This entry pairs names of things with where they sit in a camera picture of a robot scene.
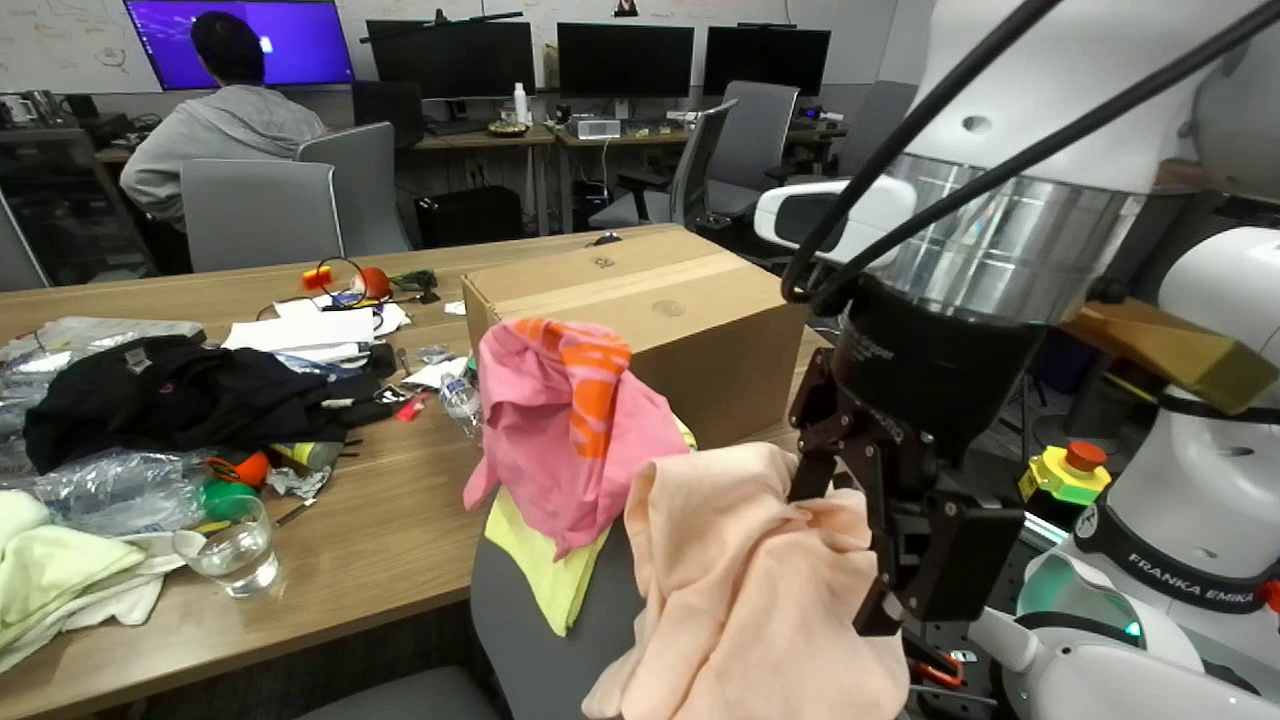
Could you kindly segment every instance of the orange striped cloth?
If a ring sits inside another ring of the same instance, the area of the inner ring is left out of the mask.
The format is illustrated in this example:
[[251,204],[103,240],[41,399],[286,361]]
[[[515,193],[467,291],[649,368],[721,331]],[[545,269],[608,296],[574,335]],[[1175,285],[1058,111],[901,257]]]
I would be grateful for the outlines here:
[[506,320],[476,354],[484,459],[462,501],[471,510],[504,486],[557,560],[617,519],[641,465],[689,452],[667,400],[631,374],[631,348],[608,328]]

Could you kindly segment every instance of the cardboard box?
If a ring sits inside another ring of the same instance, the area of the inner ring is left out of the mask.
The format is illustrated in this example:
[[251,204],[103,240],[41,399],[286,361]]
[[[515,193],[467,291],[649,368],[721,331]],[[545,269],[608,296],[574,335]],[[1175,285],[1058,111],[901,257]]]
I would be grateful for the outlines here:
[[671,225],[486,268],[463,275],[462,295],[472,347],[515,318],[612,328],[631,346],[631,370],[667,397],[707,448],[777,423],[787,410],[806,309],[783,302],[778,283]]

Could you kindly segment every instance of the dark hair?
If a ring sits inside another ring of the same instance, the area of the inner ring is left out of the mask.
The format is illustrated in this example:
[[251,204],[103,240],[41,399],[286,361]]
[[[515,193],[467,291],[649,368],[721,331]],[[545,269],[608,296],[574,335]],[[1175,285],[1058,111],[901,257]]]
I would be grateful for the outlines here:
[[236,15],[200,15],[191,26],[191,44],[209,72],[227,85],[261,85],[266,76],[257,33]]

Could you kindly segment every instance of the purple screen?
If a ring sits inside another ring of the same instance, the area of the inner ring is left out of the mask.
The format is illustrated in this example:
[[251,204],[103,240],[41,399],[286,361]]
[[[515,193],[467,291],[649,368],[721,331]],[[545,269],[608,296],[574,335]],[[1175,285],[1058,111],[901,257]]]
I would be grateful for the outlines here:
[[210,10],[236,15],[253,28],[266,58],[266,85],[352,81],[333,3],[132,0],[128,8],[165,90],[215,87],[191,44],[191,23]]

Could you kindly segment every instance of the metallic cylinder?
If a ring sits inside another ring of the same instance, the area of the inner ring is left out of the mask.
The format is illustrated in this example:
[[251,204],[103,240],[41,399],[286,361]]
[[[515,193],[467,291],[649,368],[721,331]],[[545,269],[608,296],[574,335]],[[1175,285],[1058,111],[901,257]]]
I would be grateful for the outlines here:
[[[888,174],[910,182],[923,209],[982,172],[904,155]],[[1084,301],[1144,200],[1018,177],[929,225],[870,272],[936,313],[1055,324]]]

